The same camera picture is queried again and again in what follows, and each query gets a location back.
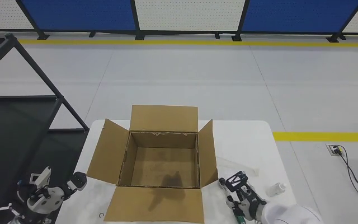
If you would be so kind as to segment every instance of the box flap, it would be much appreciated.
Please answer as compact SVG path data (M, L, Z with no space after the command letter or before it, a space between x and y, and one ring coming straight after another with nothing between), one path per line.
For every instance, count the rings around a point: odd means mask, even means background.
M87 176L117 184L129 131L106 119Z
M213 120L209 121L199 131L198 136L200 187L203 188L218 179L213 136Z
M118 186L104 221L204 223L201 190Z
M130 130L197 132L197 108L133 105Z

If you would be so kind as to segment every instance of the gray floor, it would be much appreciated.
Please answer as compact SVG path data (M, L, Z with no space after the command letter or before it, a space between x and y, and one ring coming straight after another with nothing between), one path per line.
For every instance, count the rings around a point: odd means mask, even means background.
M198 106L202 120L265 120L273 131L358 132L358 48L25 48L88 125L130 119L132 104L157 104ZM50 93L15 50L0 61L0 95ZM78 125L62 108L53 127ZM358 144L341 144L358 172ZM331 157L324 142L277 146L300 204L319 211L328 224L356 223L358 194L343 161Z

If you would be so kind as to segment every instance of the cardboard box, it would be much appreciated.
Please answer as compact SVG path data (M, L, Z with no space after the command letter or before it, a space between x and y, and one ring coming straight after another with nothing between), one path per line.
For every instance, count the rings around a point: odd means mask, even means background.
M204 223L201 188L218 179L213 121L197 108L133 106L130 129L106 119L87 176L116 184L105 221Z

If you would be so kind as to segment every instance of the plastic bottle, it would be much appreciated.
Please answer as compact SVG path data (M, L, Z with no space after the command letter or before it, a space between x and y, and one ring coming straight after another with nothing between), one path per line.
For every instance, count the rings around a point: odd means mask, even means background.
M285 192L286 187L287 187L287 184L278 182L275 185L267 188L266 194L269 197L274 197L276 195L279 195L279 194L282 194L283 192Z

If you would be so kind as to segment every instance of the yellow floor line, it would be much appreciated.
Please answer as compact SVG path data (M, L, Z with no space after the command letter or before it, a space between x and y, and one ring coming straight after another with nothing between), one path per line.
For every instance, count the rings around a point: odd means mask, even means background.
M358 142L358 133L273 132L278 142Z
M250 45L250 46L298 46L298 47L339 47L357 48L358 43L329 43L329 42L267 42L267 41L200 41L200 40L19 40L21 44L65 44L65 45Z

